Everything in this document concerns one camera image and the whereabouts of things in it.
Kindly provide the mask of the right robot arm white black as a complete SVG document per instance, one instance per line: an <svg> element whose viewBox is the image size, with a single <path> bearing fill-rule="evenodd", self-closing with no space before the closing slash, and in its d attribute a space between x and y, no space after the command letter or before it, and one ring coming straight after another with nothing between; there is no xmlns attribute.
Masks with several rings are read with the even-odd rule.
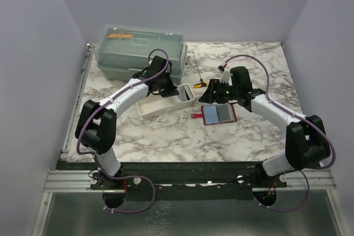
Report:
<svg viewBox="0 0 354 236"><path fill-rule="evenodd" d="M330 156L331 149L324 138L325 130L320 117L307 117L268 99L264 90L253 88L249 72L244 66L232 69L220 66L218 69L222 73L221 79L209 81L199 102L224 104L235 101L285 134L284 151L258 166L254 174L258 186L267 187L273 183L275 175L316 166Z"/></svg>

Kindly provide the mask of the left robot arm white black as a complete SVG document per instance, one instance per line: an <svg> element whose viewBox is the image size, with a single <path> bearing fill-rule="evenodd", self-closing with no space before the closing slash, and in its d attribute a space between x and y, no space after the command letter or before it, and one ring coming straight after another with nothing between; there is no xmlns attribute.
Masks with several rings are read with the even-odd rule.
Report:
<svg viewBox="0 0 354 236"><path fill-rule="evenodd" d="M156 92L161 97L176 96L179 91L170 78L172 62L158 55L150 65L135 73L128 83L107 98L84 103L77 127L76 152L90 154L105 174L104 183L111 189L119 188L123 176L118 172L121 163L116 158L117 119L138 101Z"/></svg>

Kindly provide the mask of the red leather card holder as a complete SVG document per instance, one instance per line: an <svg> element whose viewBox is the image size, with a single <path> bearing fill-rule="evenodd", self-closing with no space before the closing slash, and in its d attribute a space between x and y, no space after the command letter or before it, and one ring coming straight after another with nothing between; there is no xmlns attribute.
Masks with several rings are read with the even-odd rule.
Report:
<svg viewBox="0 0 354 236"><path fill-rule="evenodd" d="M219 104L212 104L212 105L204 105L201 106L201 113L193 113L191 114L192 119L202 119L204 125L215 125L215 124L225 124L225 123L234 123L237 122L237 116L235 109L232 105L228 104L230 115L232 118L227 122L219 122L216 112L216 106Z"/></svg>

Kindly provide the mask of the credit card with magnetic stripe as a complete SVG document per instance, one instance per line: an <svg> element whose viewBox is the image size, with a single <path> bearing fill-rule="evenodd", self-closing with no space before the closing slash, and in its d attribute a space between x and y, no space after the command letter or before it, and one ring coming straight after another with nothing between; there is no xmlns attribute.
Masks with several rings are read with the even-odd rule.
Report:
<svg viewBox="0 0 354 236"><path fill-rule="evenodd" d="M228 104L219 104L216 106L216 112L219 122L227 122L232 116L230 115L230 110Z"/></svg>

